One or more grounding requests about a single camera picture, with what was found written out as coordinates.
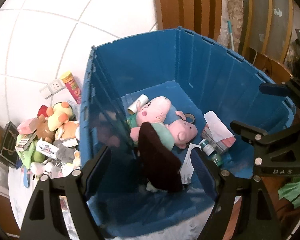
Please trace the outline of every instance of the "blue plastic bin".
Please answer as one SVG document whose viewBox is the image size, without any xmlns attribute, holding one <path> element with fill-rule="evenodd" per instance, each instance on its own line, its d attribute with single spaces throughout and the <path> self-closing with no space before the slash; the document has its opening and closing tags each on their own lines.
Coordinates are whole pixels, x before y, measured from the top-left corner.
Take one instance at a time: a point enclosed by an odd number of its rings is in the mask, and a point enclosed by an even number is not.
<svg viewBox="0 0 300 240">
<path fill-rule="evenodd" d="M 273 82 L 243 57 L 192 31 L 178 28 L 140 34 L 92 48 L 81 105 L 82 164 L 106 144 L 111 163 L 88 201 L 96 223 L 109 236 L 134 237 L 173 226 L 211 207 L 194 173 L 183 192 L 145 190 L 138 158 L 125 122 L 127 107 L 145 94 L 169 98 L 177 110 L 195 116 L 199 143 L 203 114 L 212 110 L 230 129 L 238 120 L 270 133 L 291 125 L 295 106 L 289 98 L 263 95 Z M 224 165 L 239 177 L 252 175 L 253 147 L 236 136 L 232 161 Z M 183 162 L 185 150 L 173 148 Z"/>
</svg>

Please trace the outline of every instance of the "pig plush head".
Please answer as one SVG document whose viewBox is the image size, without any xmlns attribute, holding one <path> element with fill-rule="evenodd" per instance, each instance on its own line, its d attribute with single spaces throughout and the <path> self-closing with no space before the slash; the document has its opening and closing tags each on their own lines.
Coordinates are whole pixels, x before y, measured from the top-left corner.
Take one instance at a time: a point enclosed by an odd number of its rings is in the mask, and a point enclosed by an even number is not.
<svg viewBox="0 0 300 240">
<path fill-rule="evenodd" d="M 140 127 L 144 122 L 157 123 L 166 119 L 167 113 L 171 107 L 171 102 L 166 97 L 157 97 L 149 101 L 143 107 L 140 107 L 140 101 L 137 102 L 136 122 Z"/>
<path fill-rule="evenodd" d="M 168 125 L 168 129 L 174 138 L 175 145 L 180 149 L 186 148 L 186 144 L 198 133 L 197 128 L 192 123 L 182 119 L 176 120 Z"/>
</svg>

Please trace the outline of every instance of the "power outlet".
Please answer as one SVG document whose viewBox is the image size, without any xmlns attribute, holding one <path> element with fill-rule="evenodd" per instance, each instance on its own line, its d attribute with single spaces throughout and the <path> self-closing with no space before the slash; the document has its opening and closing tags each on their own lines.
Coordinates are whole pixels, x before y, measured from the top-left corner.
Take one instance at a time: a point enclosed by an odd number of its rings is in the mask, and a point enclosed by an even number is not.
<svg viewBox="0 0 300 240">
<path fill-rule="evenodd" d="M 58 93 L 59 91 L 63 90 L 64 88 L 65 88 L 64 83 L 60 79 L 55 79 L 54 81 L 52 81 L 48 85 L 45 85 L 39 91 L 45 99 L 48 99 L 52 95 L 54 95 L 54 94 Z"/>
</svg>

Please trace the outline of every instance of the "brown fabric object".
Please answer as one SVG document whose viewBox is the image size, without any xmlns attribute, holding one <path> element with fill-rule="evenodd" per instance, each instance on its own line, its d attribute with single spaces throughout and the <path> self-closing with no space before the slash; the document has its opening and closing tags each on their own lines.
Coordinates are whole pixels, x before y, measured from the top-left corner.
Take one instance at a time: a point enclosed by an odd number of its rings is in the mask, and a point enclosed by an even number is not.
<svg viewBox="0 0 300 240">
<path fill-rule="evenodd" d="M 141 125 L 138 141 L 143 172 L 151 184 L 169 192 L 181 191 L 181 161 L 161 143 L 149 122 Z"/>
</svg>

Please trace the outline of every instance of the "green dinosaur plush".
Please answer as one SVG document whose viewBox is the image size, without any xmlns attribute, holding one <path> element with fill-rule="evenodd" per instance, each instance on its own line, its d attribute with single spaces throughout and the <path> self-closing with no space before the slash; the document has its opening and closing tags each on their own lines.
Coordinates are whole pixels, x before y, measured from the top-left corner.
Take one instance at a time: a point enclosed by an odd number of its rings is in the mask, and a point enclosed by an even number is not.
<svg viewBox="0 0 300 240">
<path fill-rule="evenodd" d="M 22 135 L 17 137 L 17 144 L 21 140 Z M 46 159 L 46 156 L 36 150 L 37 140 L 33 140 L 28 149 L 24 152 L 18 152 L 18 155 L 22 161 L 22 164 L 29 170 L 32 162 L 42 163 Z"/>
</svg>

